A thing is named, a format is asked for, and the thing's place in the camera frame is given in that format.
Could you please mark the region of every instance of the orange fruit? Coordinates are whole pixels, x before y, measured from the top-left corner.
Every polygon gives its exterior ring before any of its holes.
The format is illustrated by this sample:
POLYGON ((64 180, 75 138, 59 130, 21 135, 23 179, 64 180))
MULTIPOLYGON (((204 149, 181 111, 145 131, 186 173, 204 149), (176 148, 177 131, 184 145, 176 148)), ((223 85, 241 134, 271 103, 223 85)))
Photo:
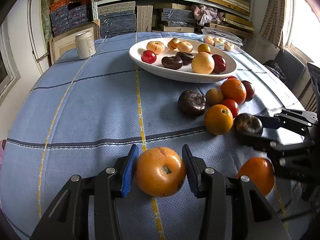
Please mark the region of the orange fruit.
POLYGON ((264 196, 268 195, 275 183, 271 162, 261 157, 253 157, 243 164, 236 178, 242 175, 247 175, 264 196))
POLYGON ((215 105, 209 108, 204 116, 204 125, 209 133, 220 135, 227 133, 233 123, 233 116, 229 108, 215 105))
POLYGON ((170 148, 151 148, 139 156, 135 179, 138 187, 150 196, 168 197, 177 193, 185 177, 184 163, 170 148))
POLYGON ((223 94, 219 89, 209 89, 205 94, 205 100, 210 106, 220 104, 223 101, 223 94))
POLYGON ((238 105, 243 104, 247 97, 247 91, 245 90, 244 84, 238 79, 227 79, 221 85, 221 91, 224 99, 233 99, 238 105))

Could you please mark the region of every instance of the white bowl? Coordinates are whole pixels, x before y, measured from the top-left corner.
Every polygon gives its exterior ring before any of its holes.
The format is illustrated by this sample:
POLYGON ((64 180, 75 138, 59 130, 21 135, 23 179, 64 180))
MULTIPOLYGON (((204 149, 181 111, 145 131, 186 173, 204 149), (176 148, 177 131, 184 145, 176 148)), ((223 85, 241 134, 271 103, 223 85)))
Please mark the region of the white bowl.
MULTIPOLYGON (((220 74, 198 74, 194 73, 191 68, 191 64, 182 66, 179 70, 173 70, 164 68, 161 64, 161 59, 163 57, 172 57, 178 52, 178 50, 170 50, 167 46, 168 42, 171 41, 172 38, 156 38, 145 41, 140 41, 134 44, 130 50, 129 55, 132 60, 138 64, 144 70, 168 79, 173 79, 177 81, 190 82, 190 83, 212 83, 221 81, 232 76, 237 70, 237 64, 232 57, 230 57, 227 53, 223 52, 220 49, 217 49, 211 45, 208 45, 211 49, 211 53, 221 55, 225 61, 227 68, 224 72, 220 74), (150 41, 161 41, 165 45, 165 50, 163 53, 157 55, 157 60, 153 64, 145 63, 141 60, 141 54, 145 50, 147 50, 147 44, 150 41)), ((180 41, 188 41, 193 46, 192 54, 196 55, 198 53, 197 48, 199 45, 204 44, 200 41, 193 41, 188 39, 179 39, 180 41)))

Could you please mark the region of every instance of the blue tablecloth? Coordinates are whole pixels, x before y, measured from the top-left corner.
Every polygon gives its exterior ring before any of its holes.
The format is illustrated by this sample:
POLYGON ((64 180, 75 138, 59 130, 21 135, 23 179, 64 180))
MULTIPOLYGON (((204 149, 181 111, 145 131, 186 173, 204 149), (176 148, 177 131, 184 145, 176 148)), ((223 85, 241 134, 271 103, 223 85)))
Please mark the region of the blue tablecloth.
MULTIPOLYGON (((79 60, 75 49, 67 51, 34 85, 7 140, 0 187, 3 212, 22 239, 30 237, 70 176, 97 175, 118 157, 127 155, 133 143, 140 153, 143 145, 166 146, 179 155, 187 143, 195 156, 231 177, 249 158, 262 156, 239 145, 232 132, 223 136, 209 134, 203 127, 203 116, 189 119, 179 113, 177 99, 183 91, 195 90, 204 95, 223 81, 177 82, 134 64, 129 48, 156 37, 202 40, 193 33, 130 33, 97 40, 93 57, 79 60)), ((241 113, 273 116, 284 107, 303 110, 289 89, 255 59, 246 53, 229 55, 238 65, 235 76, 255 86, 254 99, 240 106, 241 113)), ((265 129, 263 135, 284 144, 302 141, 301 136, 281 128, 265 129)), ((300 184, 276 178, 275 185, 268 201, 279 215, 292 212, 300 184)), ((151 197, 134 181, 129 195, 117 200, 121 232, 128 240, 159 236, 196 240, 203 209, 204 199, 193 196, 187 181, 177 194, 157 198, 153 205, 151 197)), ((92 199, 89 235, 94 239, 92 199)), ((230 235, 228 214, 227 239, 230 235)))

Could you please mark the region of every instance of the yellow stripe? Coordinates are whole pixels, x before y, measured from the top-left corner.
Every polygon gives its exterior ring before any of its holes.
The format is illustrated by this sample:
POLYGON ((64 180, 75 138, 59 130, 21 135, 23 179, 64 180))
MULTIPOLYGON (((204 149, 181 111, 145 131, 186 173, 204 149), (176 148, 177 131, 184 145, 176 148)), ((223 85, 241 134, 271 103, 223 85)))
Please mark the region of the yellow stripe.
POLYGON ((50 137, 50 134, 51 134, 51 130, 52 130, 52 127, 53 127, 53 124, 56 120, 56 117, 58 115, 58 112, 60 110, 60 107, 64 101, 64 99, 66 98, 66 95, 71 87, 71 85, 73 84, 73 82, 75 81, 75 79, 77 78, 78 74, 80 73, 80 71, 82 70, 82 68, 84 67, 84 65, 89 61, 91 57, 89 57, 84 63, 83 65, 81 66, 81 68, 78 70, 78 72, 76 73, 76 75, 74 76, 74 78, 72 79, 70 85, 68 86, 66 92, 64 93, 63 97, 61 98, 61 101, 58 105, 58 108, 54 114, 54 117, 52 119, 52 122, 51 122, 51 125, 50 125, 50 128, 49 128, 49 131, 48 131, 48 135, 47 135, 47 138, 45 140, 45 144, 44 144, 44 149, 43 149, 43 152, 42 152, 42 156, 41 156, 41 163, 40 163, 40 168, 39 168, 39 180, 38 180, 38 194, 37 194, 37 199, 38 199, 38 213, 39 213, 39 218, 41 219, 41 204, 40 204, 40 193, 41 193, 41 176, 42 176, 42 168, 43 168, 43 161, 44 161, 44 156, 45 156, 45 150, 47 149, 47 145, 48 145, 48 141, 49 141, 49 137, 50 137))
MULTIPOLYGON (((276 184, 275 184, 275 183, 274 183, 274 185, 273 185, 273 189, 275 190, 276 197, 277 197, 278 202, 279 202, 279 204, 280 204, 280 208, 281 208, 281 210, 282 210, 283 216, 284 216, 284 217, 287 217, 287 211, 285 210, 285 207, 284 207, 282 198, 281 198, 281 196, 280 196, 280 193, 279 193, 278 190, 277 190, 277 187, 276 187, 276 184)), ((289 225, 288 225, 287 222, 284 222, 284 228, 285 228, 285 230, 288 230, 289 225)))
MULTIPOLYGON (((137 103, 138 103, 140 135, 141 135, 141 139, 142 139, 142 150, 146 151, 147 145, 146 145, 146 137, 144 135, 144 127, 143 127, 143 121, 142 121, 142 109, 141 109, 140 87, 139 87, 139 77, 138 77, 138 66, 137 65, 135 65, 135 77, 136 77, 136 94, 137 94, 137 103)), ((160 240, 165 240, 157 200, 154 197, 151 199, 151 204, 152 204, 153 213, 155 215, 156 226, 157 226, 160 240)))

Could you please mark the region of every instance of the dark purple fruit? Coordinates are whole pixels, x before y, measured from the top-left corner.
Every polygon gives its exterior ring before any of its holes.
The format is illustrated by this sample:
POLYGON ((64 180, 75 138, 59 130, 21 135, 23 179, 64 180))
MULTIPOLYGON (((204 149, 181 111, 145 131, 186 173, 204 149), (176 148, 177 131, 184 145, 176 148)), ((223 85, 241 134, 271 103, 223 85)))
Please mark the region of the dark purple fruit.
POLYGON ((179 96, 178 109, 190 117, 201 116, 205 112, 205 97, 196 91, 184 91, 179 96))
POLYGON ((174 70, 178 70, 183 65, 182 59, 177 56, 163 57, 161 60, 161 63, 165 68, 170 68, 174 70))
POLYGON ((184 65, 191 64, 193 58, 195 57, 193 54, 186 53, 186 52, 183 52, 183 51, 177 52, 176 56, 178 56, 178 57, 180 57, 182 59, 184 65))
POLYGON ((260 119, 252 114, 239 114, 233 121, 236 135, 256 135, 261 136, 263 126, 260 119))

